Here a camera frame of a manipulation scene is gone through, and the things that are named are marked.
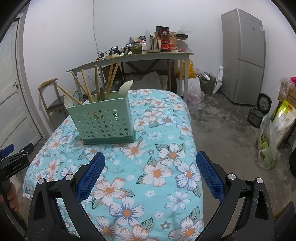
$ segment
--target concrete floor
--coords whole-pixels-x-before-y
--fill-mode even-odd
[[[206,96],[206,108],[195,110],[188,104],[191,126],[197,150],[204,150],[214,163],[220,164],[226,173],[253,181],[261,177],[266,185],[273,213],[280,212],[290,200],[296,203],[296,178],[289,170],[291,148],[280,146],[281,158],[272,170],[263,170],[256,163],[256,138],[258,129],[247,121],[249,110],[254,107],[232,104],[222,94]],[[204,222],[209,222],[219,201],[214,199],[203,182]],[[240,199],[233,218],[225,231],[232,232],[238,219],[243,199]]]

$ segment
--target refrigerator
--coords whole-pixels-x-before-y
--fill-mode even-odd
[[[221,92],[233,103],[256,105],[265,67],[265,32],[262,22],[234,9],[221,15],[223,80]]]

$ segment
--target chopsticks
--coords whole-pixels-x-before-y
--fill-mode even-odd
[[[94,66],[94,79],[95,79],[95,85],[96,85],[96,99],[97,99],[97,101],[100,101],[98,66],[97,65]]]
[[[85,86],[86,86],[86,91],[88,92],[89,99],[90,99],[91,102],[94,102],[94,99],[92,98],[91,92],[90,92],[90,90],[89,90],[89,86],[88,86],[88,84],[87,84],[87,82],[86,82],[86,79],[85,79],[85,77],[84,77],[83,69],[81,69],[81,74],[82,74],[82,78],[83,78],[84,84],[85,84]]]
[[[59,86],[58,84],[56,84],[57,87],[59,87],[61,89],[61,91],[63,91],[66,95],[68,95],[72,100],[74,100],[75,102],[77,102],[77,104],[82,104],[78,99],[76,99],[74,96],[72,96],[68,91],[66,91],[63,87]]]
[[[107,89],[109,88],[109,83],[110,83],[112,71],[113,71],[113,65],[114,65],[114,58],[112,58],[112,62],[110,65],[110,70],[109,70],[109,74],[108,74],[108,81],[107,81]]]
[[[73,72],[71,72],[71,74],[73,75],[74,79],[76,80],[76,82],[80,85],[81,89],[85,92],[85,94],[87,95],[87,97],[90,99],[89,94],[87,92],[87,90],[83,87],[83,85],[79,82],[79,80],[77,79],[77,77],[75,76],[75,74]]]
[[[114,78],[115,78],[115,75],[116,75],[116,72],[117,72],[117,69],[118,69],[118,66],[119,66],[119,62],[116,63],[116,66],[114,68],[114,72],[112,74],[112,78],[110,81],[108,81],[108,84],[107,84],[107,91],[106,91],[106,99],[109,98],[109,94],[110,94],[110,90],[111,90],[111,87],[112,87],[112,84],[113,84],[113,81],[114,81]]]
[[[110,66],[110,71],[109,71],[109,75],[108,75],[108,82],[107,82],[107,89],[106,89],[106,100],[108,100],[109,95],[110,95],[110,91],[114,82],[114,78],[119,66],[119,62],[116,63],[116,66],[113,70],[113,65],[114,65],[114,58],[112,58],[112,62],[111,62],[111,66]],[[85,88],[83,87],[83,85],[80,83],[80,81],[78,80],[78,78],[76,77],[76,75],[71,72],[71,74],[73,75],[75,81],[79,84],[79,86],[82,88],[82,90],[85,92],[85,94],[87,95],[88,99],[90,102],[95,102],[91,92],[89,90],[89,86],[87,85],[87,81],[86,78],[84,76],[84,72],[83,69],[81,69],[81,74],[82,74],[82,78],[83,78],[83,82],[85,85]],[[100,96],[100,90],[99,90],[99,81],[98,81],[98,66],[95,65],[94,66],[94,78],[95,78],[95,86],[96,86],[96,98],[97,101],[100,101],[101,98],[103,98],[103,96]],[[68,95],[71,99],[73,99],[74,101],[76,101],[78,104],[82,104],[79,100],[77,100],[75,97],[71,96],[66,90],[64,90],[62,87],[60,87],[59,85],[57,85],[66,95]]]

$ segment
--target door frame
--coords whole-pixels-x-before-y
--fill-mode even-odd
[[[50,135],[43,124],[40,115],[37,111],[37,108],[34,104],[31,91],[28,85],[26,71],[25,71],[25,63],[24,63],[24,55],[23,55],[23,35],[24,35],[24,26],[25,26],[25,17],[29,7],[28,3],[23,10],[17,15],[15,21],[18,20],[17,27],[17,38],[16,38],[16,64],[17,64],[17,73],[20,82],[20,88],[22,91],[22,95],[24,97],[26,106],[28,108],[29,114],[33,119],[35,126],[37,127],[42,138],[49,138]]]

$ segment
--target green utensil holder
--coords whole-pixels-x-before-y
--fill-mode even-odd
[[[68,108],[70,116],[85,144],[130,143],[136,140],[128,95]]]

